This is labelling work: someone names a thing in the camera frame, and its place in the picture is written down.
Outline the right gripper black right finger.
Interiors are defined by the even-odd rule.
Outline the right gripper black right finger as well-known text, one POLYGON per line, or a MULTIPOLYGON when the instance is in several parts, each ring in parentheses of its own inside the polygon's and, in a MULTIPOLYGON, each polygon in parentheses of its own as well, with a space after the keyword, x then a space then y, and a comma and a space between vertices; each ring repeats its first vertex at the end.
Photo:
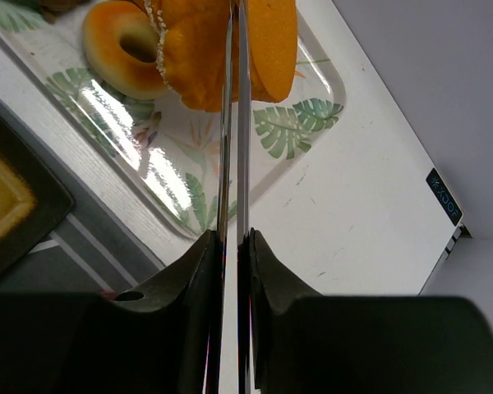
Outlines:
POLYGON ((332 296, 251 230, 237 261, 241 393, 493 393, 493 332, 456 296, 332 296))

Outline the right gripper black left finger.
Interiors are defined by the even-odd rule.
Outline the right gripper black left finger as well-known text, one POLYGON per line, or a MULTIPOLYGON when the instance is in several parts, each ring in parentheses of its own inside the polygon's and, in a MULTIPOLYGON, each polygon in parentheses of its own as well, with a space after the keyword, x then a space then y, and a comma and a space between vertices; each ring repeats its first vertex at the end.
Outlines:
POLYGON ((222 266, 215 231, 107 300, 0 291, 0 393, 215 393, 222 266))

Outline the silver metal tongs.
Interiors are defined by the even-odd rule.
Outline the silver metal tongs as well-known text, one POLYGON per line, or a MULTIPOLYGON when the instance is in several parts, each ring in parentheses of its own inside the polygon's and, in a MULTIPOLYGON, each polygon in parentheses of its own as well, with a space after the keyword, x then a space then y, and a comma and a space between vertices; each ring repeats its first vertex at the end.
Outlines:
POLYGON ((216 256, 219 309, 210 348, 206 391, 253 393, 251 300, 247 248, 250 242, 251 73, 248 3, 225 7, 224 77, 220 108, 216 256))

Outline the round orange bun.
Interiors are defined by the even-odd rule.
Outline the round orange bun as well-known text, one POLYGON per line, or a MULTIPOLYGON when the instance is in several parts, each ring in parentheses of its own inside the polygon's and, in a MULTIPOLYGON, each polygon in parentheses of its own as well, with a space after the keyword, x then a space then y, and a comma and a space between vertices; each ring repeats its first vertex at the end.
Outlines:
MULTIPOLYGON (((226 43, 232 44, 233 99, 238 99, 239 1, 138 1, 159 35, 157 68, 192 110, 221 108, 226 43)), ((290 94, 297 62, 294 1, 245 1, 251 96, 280 103, 290 94)))

